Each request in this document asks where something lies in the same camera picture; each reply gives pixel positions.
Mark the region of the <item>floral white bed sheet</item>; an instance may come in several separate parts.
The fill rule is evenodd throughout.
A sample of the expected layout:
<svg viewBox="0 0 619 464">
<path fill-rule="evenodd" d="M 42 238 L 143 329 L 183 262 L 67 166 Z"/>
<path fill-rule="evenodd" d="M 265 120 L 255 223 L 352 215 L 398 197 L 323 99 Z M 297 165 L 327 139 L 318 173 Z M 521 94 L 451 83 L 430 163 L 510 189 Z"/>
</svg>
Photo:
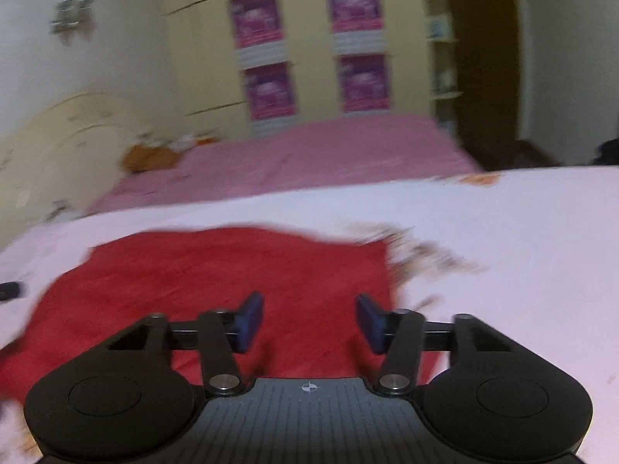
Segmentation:
<svg viewBox="0 0 619 464">
<path fill-rule="evenodd" d="M 1 254 L 26 294 L 1 308 L 1 340 L 25 328 L 44 289 L 91 247 L 150 229 L 263 225 L 320 238 L 402 232 L 469 261 L 416 275 L 402 307 L 434 297 L 431 319 L 473 314 L 577 378 L 594 403 L 580 456 L 618 459 L 618 171 L 508 171 L 467 178 L 303 189 L 243 199 L 133 208 L 40 225 Z"/>
</svg>

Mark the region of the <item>lower right purple poster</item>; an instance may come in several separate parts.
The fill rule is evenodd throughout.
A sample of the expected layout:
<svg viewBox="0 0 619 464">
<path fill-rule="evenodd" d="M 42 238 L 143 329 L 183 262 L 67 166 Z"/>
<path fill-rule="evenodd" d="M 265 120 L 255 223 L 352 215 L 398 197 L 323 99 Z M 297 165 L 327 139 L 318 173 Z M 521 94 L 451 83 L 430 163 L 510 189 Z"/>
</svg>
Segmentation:
<svg viewBox="0 0 619 464">
<path fill-rule="evenodd" d="M 384 53 L 339 56 L 338 79 L 345 113 L 385 111 L 392 105 Z"/>
</svg>

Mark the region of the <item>silver wall lamp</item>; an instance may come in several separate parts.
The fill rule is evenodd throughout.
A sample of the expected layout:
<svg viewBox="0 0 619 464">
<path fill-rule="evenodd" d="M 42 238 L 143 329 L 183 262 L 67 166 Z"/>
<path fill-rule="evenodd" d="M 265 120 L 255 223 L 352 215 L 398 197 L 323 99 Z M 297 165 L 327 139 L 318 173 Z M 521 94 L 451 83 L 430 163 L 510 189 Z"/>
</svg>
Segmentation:
<svg viewBox="0 0 619 464">
<path fill-rule="evenodd" d="M 89 31 L 92 24 L 93 0 L 58 0 L 55 17 L 50 20 L 53 35 L 71 34 L 74 31 Z"/>
</svg>

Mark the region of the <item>brown wooden door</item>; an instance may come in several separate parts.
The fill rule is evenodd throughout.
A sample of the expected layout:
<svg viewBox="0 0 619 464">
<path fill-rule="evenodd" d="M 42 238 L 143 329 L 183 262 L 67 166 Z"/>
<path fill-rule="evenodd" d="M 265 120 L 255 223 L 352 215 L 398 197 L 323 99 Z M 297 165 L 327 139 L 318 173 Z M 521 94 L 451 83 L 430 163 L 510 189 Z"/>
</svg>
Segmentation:
<svg viewBox="0 0 619 464">
<path fill-rule="evenodd" d="M 457 45 L 457 130 L 487 170 L 510 164 L 517 138 L 520 50 L 516 0 L 449 0 Z"/>
</svg>

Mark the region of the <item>upper right purple poster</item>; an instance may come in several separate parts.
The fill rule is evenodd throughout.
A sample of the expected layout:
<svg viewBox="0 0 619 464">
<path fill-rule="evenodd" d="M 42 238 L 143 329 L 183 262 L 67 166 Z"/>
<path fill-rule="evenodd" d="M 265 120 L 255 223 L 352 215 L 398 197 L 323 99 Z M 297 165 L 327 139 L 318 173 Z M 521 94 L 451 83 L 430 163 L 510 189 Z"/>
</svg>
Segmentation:
<svg viewBox="0 0 619 464">
<path fill-rule="evenodd" d="M 327 0 L 332 32 L 383 28 L 381 0 Z"/>
</svg>

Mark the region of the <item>pink checkered bed sheet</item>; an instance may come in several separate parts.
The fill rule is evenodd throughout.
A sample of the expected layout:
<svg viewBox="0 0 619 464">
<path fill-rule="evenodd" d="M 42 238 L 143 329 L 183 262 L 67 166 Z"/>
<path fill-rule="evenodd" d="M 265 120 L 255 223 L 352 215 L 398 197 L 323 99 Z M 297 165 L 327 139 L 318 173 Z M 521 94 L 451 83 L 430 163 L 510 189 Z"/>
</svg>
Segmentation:
<svg viewBox="0 0 619 464">
<path fill-rule="evenodd" d="M 345 116 L 294 126 L 263 139 L 195 147 L 172 169 L 122 179 L 87 211 L 93 215 L 479 170 L 432 118 Z"/>
</svg>

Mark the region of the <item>cream yellow wardrobe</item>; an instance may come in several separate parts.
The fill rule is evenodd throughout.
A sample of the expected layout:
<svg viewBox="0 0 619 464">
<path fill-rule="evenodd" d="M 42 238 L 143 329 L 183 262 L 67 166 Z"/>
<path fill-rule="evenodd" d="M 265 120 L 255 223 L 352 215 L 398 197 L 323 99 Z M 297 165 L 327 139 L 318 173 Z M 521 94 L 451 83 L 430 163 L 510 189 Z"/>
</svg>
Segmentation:
<svg viewBox="0 0 619 464">
<path fill-rule="evenodd" d="M 227 139 L 277 133 L 301 121 L 382 113 L 432 114 L 424 0 L 381 0 L 383 28 L 332 32 L 327 0 L 278 0 L 283 39 L 238 49 L 230 0 L 161 0 L 180 107 L 191 128 Z M 384 53 L 392 105 L 345 113 L 338 58 Z M 243 71 L 289 63 L 297 113 L 252 121 Z"/>
</svg>

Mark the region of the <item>lower left purple poster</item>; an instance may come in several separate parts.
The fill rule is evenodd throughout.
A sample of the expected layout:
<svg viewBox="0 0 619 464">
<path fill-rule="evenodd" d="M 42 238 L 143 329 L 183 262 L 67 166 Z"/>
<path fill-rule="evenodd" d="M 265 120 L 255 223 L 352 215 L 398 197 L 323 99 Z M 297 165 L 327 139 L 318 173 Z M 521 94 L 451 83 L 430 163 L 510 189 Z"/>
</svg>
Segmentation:
<svg viewBox="0 0 619 464">
<path fill-rule="evenodd" d="M 252 121 L 284 118 L 297 113 L 289 63 L 277 63 L 243 71 L 246 100 Z"/>
</svg>

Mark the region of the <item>upper left purple poster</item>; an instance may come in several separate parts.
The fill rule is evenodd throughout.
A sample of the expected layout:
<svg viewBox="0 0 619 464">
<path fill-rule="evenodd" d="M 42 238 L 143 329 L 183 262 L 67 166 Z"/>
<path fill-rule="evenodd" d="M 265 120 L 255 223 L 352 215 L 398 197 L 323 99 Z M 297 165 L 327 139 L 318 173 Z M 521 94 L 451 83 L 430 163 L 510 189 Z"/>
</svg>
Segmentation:
<svg viewBox="0 0 619 464">
<path fill-rule="evenodd" d="M 278 0 L 230 0 L 229 10 L 238 49 L 283 39 Z"/>
</svg>

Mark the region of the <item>cream open corner shelf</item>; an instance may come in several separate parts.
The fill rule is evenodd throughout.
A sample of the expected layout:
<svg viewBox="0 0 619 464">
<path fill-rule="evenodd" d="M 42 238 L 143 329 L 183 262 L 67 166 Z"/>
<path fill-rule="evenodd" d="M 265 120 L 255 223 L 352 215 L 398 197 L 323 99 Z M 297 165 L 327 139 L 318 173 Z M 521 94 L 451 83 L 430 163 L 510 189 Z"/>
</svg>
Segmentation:
<svg viewBox="0 0 619 464">
<path fill-rule="evenodd" d="M 426 37 L 430 58 L 430 102 L 439 128 L 457 138 L 457 111 L 455 102 L 462 96 L 457 85 L 455 46 L 449 0 L 424 0 Z"/>
</svg>

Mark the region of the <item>cream round headboard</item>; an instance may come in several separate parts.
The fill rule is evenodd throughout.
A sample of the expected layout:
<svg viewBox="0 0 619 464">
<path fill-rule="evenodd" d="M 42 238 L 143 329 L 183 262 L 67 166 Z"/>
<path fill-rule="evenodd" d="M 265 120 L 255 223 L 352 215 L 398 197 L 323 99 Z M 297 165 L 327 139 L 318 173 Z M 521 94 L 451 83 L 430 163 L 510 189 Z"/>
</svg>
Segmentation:
<svg viewBox="0 0 619 464">
<path fill-rule="evenodd" d="M 146 118 L 125 99 L 81 93 L 1 140 L 1 245 L 57 211 L 83 213 L 124 176 L 121 160 Z"/>
</svg>

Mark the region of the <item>red down jacket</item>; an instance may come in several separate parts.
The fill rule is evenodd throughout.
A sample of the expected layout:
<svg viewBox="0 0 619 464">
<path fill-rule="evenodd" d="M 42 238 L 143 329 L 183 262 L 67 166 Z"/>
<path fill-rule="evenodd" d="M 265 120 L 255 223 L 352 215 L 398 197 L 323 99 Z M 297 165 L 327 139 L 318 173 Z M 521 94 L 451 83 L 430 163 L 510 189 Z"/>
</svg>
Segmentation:
<svg viewBox="0 0 619 464">
<path fill-rule="evenodd" d="M 46 290 L 1 356 L 1 392 L 23 400 L 42 376 L 142 317 L 190 321 L 263 297 L 263 322 L 239 358 L 246 377 L 370 376 L 380 358 L 357 326 L 356 297 L 395 302 L 400 236 L 325 242 L 257 227 L 140 232 L 97 246 Z"/>
</svg>

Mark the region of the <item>dark wooden chair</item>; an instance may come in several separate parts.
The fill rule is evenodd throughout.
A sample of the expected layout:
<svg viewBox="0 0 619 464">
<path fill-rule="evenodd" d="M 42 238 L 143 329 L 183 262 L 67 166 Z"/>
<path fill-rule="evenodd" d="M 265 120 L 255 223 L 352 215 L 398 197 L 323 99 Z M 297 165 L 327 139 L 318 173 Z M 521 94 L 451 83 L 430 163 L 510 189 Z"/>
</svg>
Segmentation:
<svg viewBox="0 0 619 464">
<path fill-rule="evenodd" d="M 618 165 L 619 164 L 619 139 L 611 139 L 597 148 L 594 165 Z"/>
</svg>

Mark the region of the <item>purple poster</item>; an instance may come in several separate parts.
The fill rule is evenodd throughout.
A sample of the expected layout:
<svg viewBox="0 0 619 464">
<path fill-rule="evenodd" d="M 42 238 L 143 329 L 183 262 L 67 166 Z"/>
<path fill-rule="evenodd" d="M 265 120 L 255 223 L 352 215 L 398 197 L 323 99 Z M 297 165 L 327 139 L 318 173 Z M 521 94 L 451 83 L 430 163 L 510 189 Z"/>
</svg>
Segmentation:
<svg viewBox="0 0 619 464">
<path fill-rule="evenodd" d="M 392 105 L 384 53 L 339 56 L 338 79 L 345 113 L 385 111 Z"/>
<path fill-rule="evenodd" d="M 332 32 L 383 28 L 381 0 L 327 0 Z"/>
<path fill-rule="evenodd" d="M 243 71 L 246 100 L 252 121 L 284 118 L 297 113 L 289 63 L 277 63 Z"/>
<path fill-rule="evenodd" d="M 229 10 L 238 49 L 283 39 L 278 0 L 230 0 Z"/>
</svg>

